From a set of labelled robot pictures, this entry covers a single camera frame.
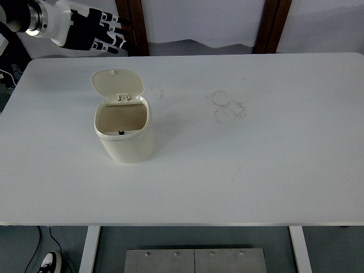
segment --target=cable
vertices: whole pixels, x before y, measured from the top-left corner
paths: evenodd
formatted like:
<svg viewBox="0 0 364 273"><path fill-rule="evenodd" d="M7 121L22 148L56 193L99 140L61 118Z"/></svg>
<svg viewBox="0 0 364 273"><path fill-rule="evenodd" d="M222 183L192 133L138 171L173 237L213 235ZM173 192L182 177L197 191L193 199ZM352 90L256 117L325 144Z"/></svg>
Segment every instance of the cable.
<svg viewBox="0 0 364 273"><path fill-rule="evenodd" d="M25 268L24 273L26 273L26 272L27 272L28 267L29 267L30 263L32 262L32 260L33 260L33 258L34 258L34 256L35 256L36 252L38 251L39 245L40 245L40 239L42 238L42 235L41 235L41 233L40 233L40 227L39 227L39 226L37 226L37 228L38 228L38 232L39 232L38 245L36 246L36 250L35 250L35 252L34 252L34 254L33 254L33 257L30 259L30 261L29 261L29 263L28 263L28 265L27 265L27 268Z"/></svg>
<svg viewBox="0 0 364 273"><path fill-rule="evenodd" d="M52 235L52 231L51 231L51 226L49 226L49 234L51 235L52 239L57 243L57 245L59 246L59 250L61 252L61 257L62 257L62 260L64 261L64 263L66 264L66 266L68 266L69 270L71 271L71 273L73 273L71 267L69 266L69 264L67 263L67 261L65 259L63 259L63 255L62 255L62 248L61 248L61 245L58 243L58 241L53 237Z"/></svg>
<svg viewBox="0 0 364 273"><path fill-rule="evenodd" d="M0 71L1 71L1 72L3 72L3 73L8 74L8 75L11 77L11 79L13 80L14 85L16 86L16 83L15 83L15 81L14 81L14 78L13 78L12 74L10 74L9 72L6 72L6 71L4 71L4 70L2 70L2 69L0 69Z"/></svg>

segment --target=trash can lid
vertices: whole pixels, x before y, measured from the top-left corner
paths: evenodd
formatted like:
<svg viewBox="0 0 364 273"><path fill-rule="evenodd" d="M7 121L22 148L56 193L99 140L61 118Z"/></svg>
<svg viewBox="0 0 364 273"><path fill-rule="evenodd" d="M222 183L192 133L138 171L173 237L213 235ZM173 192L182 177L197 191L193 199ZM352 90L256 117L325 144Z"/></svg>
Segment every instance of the trash can lid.
<svg viewBox="0 0 364 273"><path fill-rule="evenodd" d="M135 98L144 92L142 79L127 69L107 69L96 72L91 78L96 91L105 97L128 94Z"/></svg>

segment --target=wooden door frame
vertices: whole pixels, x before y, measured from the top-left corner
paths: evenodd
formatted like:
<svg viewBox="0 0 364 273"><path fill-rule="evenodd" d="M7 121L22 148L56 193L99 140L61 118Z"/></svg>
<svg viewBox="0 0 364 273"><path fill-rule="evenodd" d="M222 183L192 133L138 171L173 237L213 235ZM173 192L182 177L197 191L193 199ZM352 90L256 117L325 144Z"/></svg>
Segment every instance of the wooden door frame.
<svg viewBox="0 0 364 273"><path fill-rule="evenodd" d="M266 0L254 54L276 53L292 0Z"/></svg>
<svg viewBox="0 0 364 273"><path fill-rule="evenodd" d="M141 0L115 0L118 14L121 18L131 22L130 26L123 26L129 32L125 41L135 48L128 50L129 56L149 56L147 31L144 22Z"/></svg>

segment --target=cream trash can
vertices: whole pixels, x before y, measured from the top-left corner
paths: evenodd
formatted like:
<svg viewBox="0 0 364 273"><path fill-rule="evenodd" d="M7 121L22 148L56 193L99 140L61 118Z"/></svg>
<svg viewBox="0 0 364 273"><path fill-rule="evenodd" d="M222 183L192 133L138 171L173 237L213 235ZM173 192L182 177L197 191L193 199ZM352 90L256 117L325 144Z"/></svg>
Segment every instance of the cream trash can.
<svg viewBox="0 0 364 273"><path fill-rule="evenodd" d="M108 69L92 76L96 91L107 99L97 108L95 130L109 155L122 163L144 161L154 148L152 114L142 79L126 69Z"/></svg>

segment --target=robotic arm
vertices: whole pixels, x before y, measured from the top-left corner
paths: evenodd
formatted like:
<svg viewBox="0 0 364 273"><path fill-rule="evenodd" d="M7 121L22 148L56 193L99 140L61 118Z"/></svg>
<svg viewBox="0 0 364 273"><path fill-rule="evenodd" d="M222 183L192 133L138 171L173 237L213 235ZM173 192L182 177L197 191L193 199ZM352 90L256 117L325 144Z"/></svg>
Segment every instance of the robotic arm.
<svg viewBox="0 0 364 273"><path fill-rule="evenodd" d="M0 22L13 32L49 38L68 49L116 54L119 48L133 47L120 36L129 34L121 27L130 25L128 20L67 0L54 5L41 0L0 0Z"/></svg>

